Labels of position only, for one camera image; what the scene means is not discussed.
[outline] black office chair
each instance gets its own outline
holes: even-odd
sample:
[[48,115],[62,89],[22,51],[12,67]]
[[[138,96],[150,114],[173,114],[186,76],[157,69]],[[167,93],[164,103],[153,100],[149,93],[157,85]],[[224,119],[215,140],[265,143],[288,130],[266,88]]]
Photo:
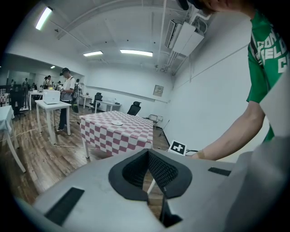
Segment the black office chair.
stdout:
[[90,105],[92,106],[91,110],[93,112],[95,111],[96,101],[103,101],[102,98],[103,98],[102,94],[100,92],[97,92],[96,95],[95,95],[94,102],[90,103]]
[[136,115],[138,114],[138,112],[140,111],[141,107],[140,107],[140,102],[138,101],[135,101],[133,102],[133,105],[131,105],[129,111],[127,114],[130,114],[130,115]]
[[24,113],[20,113],[20,109],[24,106],[25,92],[23,90],[10,90],[10,98],[14,116],[18,115],[18,118],[20,118],[20,115],[25,116]]

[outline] ceiling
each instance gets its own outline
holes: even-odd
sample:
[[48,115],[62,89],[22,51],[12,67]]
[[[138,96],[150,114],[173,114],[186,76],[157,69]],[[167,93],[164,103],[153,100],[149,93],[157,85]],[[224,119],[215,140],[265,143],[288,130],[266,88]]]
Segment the ceiling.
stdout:
[[[159,55],[163,4],[163,0],[44,0],[31,12],[28,21],[35,29],[45,6],[50,6],[53,11],[39,33],[47,38],[53,36],[50,40],[74,51],[78,58],[91,65],[129,63],[154,68],[156,64],[165,64],[170,54],[164,46],[169,21],[184,21],[187,14],[175,0],[167,0]],[[120,49],[150,51],[154,55],[151,58],[121,54]],[[104,54],[82,55],[99,50]],[[175,68],[182,60],[183,57],[177,59]]]

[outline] air conditioner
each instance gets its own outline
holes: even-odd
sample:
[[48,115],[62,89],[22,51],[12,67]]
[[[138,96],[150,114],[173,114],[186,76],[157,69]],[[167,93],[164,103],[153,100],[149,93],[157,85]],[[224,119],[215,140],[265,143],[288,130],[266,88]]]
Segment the air conditioner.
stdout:
[[203,32],[197,32],[196,27],[186,22],[183,25],[177,25],[172,20],[169,23],[165,45],[168,45],[168,48],[172,48],[174,52],[189,56],[203,38]]
[[167,48],[170,48],[170,49],[173,48],[181,28],[182,28],[182,24],[177,23],[176,20],[170,20],[168,29],[167,29],[167,36],[165,40],[165,46]]

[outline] green t-shirt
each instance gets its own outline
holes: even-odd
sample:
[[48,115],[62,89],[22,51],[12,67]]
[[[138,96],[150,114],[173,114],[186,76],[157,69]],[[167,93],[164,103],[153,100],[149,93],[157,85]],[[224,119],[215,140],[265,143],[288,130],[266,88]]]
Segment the green t-shirt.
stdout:
[[[251,90],[247,102],[260,103],[268,91],[290,64],[290,53],[286,44],[268,19],[259,13],[252,22],[251,42],[248,46],[248,60],[251,76]],[[272,128],[264,141],[274,137]]]

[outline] fluorescent light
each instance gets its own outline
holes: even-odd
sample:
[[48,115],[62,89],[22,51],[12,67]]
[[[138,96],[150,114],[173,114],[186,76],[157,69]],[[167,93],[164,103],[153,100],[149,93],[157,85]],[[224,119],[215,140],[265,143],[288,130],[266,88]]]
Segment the fluorescent light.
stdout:
[[36,27],[35,27],[36,29],[38,29],[38,30],[41,29],[42,25],[44,24],[45,20],[47,19],[47,17],[49,16],[51,11],[52,10],[48,7],[44,10],[44,12],[42,13],[42,15],[41,15]]
[[95,55],[102,55],[103,53],[101,51],[93,52],[93,53],[86,53],[84,56],[95,56]]
[[142,51],[135,51],[135,50],[120,50],[122,53],[127,54],[136,54],[136,55],[143,55],[143,56],[153,56],[153,53],[150,52],[142,52]]

